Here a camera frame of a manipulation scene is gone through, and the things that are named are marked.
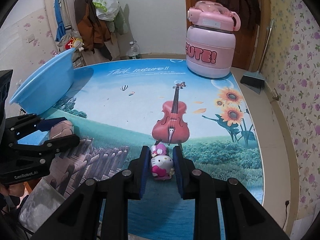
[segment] sunflower center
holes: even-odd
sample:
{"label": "sunflower center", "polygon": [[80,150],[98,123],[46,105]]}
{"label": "sunflower center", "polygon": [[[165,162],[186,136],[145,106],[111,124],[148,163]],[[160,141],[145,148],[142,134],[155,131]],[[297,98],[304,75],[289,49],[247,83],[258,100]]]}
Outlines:
{"label": "sunflower center", "polygon": [[229,115],[229,117],[231,119],[237,119],[238,118],[238,113],[236,111],[233,111],[233,110],[229,111],[228,115]]}
{"label": "sunflower center", "polygon": [[230,99],[230,100],[236,100],[237,99],[237,96],[233,93],[228,93],[227,94],[227,97]]}

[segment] dark brown coat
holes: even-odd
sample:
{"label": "dark brown coat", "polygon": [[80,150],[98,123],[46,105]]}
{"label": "dark brown coat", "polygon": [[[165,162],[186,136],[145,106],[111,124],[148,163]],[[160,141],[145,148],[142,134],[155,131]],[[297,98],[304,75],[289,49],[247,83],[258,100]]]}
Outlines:
{"label": "dark brown coat", "polygon": [[260,6],[258,0],[216,0],[230,11],[236,12],[241,20],[241,26],[253,30],[255,24],[260,24]]}
{"label": "dark brown coat", "polygon": [[98,19],[92,0],[75,0],[75,16],[79,33],[83,39],[84,49],[108,51],[104,42],[111,39],[110,32],[105,22]]}

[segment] white plastic bag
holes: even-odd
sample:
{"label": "white plastic bag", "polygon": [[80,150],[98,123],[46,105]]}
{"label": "white plastic bag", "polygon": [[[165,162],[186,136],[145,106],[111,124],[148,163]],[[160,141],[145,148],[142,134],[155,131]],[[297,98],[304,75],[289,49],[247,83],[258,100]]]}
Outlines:
{"label": "white plastic bag", "polygon": [[119,0],[93,0],[100,20],[113,21],[119,12]]}

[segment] hot air balloon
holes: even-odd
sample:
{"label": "hot air balloon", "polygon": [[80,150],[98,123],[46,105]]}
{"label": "hot air balloon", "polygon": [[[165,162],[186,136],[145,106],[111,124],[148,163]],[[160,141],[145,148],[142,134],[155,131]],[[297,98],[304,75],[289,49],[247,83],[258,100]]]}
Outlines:
{"label": "hot air balloon", "polygon": [[122,91],[125,91],[127,88],[128,88],[128,86],[127,86],[127,85],[124,85],[124,86],[121,87],[121,90],[122,90]]}

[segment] pink lid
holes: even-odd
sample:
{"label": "pink lid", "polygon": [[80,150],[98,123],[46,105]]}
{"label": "pink lid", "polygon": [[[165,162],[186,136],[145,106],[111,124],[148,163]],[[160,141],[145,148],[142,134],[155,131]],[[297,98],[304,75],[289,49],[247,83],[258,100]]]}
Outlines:
{"label": "pink lid", "polygon": [[230,12],[220,3],[211,1],[197,2],[189,9],[188,20],[195,25],[225,31],[238,31],[241,25],[240,18],[235,12]]}

